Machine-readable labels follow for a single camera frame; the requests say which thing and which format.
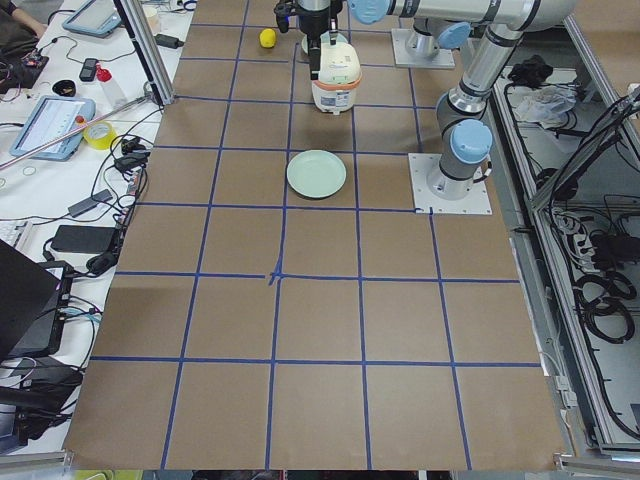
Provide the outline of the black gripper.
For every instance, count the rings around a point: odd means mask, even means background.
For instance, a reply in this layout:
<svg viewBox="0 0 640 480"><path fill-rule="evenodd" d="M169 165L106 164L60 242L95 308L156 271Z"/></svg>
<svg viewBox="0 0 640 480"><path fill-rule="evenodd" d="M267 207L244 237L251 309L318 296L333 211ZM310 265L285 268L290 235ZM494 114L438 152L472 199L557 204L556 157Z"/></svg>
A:
<svg viewBox="0 0 640 480"><path fill-rule="evenodd" d="M321 39L331 26L331 0L298 0L300 29L307 35L310 79L317 80L321 69Z"/></svg>

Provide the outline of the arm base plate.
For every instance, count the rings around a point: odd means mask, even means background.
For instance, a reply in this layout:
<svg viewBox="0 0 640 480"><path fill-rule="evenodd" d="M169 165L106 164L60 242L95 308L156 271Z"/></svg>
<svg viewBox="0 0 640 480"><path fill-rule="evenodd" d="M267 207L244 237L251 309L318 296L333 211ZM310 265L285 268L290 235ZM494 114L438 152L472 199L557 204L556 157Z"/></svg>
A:
<svg viewBox="0 0 640 480"><path fill-rule="evenodd" d="M441 49L432 35L413 29L391 30L395 65L403 68L452 70L455 60L450 49Z"/></svg>
<svg viewBox="0 0 640 480"><path fill-rule="evenodd" d="M440 170L440 154L410 153L414 210L422 214L491 215L483 171L477 166L467 180L452 180Z"/></svg>

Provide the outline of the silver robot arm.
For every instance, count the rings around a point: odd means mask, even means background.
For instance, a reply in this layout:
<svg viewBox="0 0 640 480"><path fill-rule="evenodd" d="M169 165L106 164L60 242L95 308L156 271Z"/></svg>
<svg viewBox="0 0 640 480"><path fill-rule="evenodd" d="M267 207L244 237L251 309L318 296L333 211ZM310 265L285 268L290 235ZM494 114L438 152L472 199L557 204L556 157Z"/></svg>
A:
<svg viewBox="0 0 640 480"><path fill-rule="evenodd" d="M471 33L467 21L415 17L405 41L410 67L453 69L453 51L459 49Z"/></svg>
<svg viewBox="0 0 640 480"><path fill-rule="evenodd" d="M473 176L493 143L490 129L481 121L486 100L527 31L548 29L574 10L574 1L350 1L353 16L373 24L386 16L423 18L440 30L446 23L485 27L480 45L458 85L439 101L437 120L443 152L427 175L428 188L446 200L467 196Z"/></svg>

